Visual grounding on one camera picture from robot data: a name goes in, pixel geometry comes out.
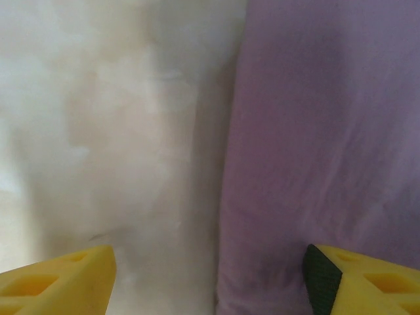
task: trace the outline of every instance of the lavender cloth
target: lavender cloth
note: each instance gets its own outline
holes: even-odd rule
[[[218,315],[311,314],[309,243],[420,268],[420,1],[251,0]]]

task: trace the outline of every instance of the rectangular cutout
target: rectangular cutout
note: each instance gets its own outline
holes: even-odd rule
[[[348,261],[348,262],[355,262],[355,261],[359,261],[359,258],[347,255],[347,254],[342,254],[342,253],[338,253],[337,257],[339,257],[342,261]]]
[[[400,305],[409,315],[420,315],[420,303]]]
[[[87,256],[86,253],[78,253],[76,255],[72,255],[68,258],[66,258],[67,261],[72,261],[73,263],[76,263],[78,261],[81,261],[83,258]]]
[[[420,293],[416,283],[399,274],[365,274],[365,278],[383,293]]]
[[[0,293],[3,297],[27,297],[40,295],[57,281],[53,275],[26,275],[15,279]]]

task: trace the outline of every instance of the yellow plastic piece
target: yellow plastic piece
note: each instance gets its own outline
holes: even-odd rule
[[[116,278],[110,246],[0,274],[0,315],[104,315]]]
[[[331,315],[420,315],[420,271],[329,246],[343,273]]]

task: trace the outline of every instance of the black rubber pad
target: black rubber pad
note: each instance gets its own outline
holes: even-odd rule
[[[330,315],[343,273],[315,245],[303,259],[303,276],[314,315]]]

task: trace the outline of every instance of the wrinkled fabric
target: wrinkled fabric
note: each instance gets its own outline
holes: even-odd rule
[[[245,2],[0,0],[0,272],[106,243],[107,314],[214,314]]]
[[[218,315],[311,314],[310,243],[420,268],[419,33],[418,1],[250,2]]]

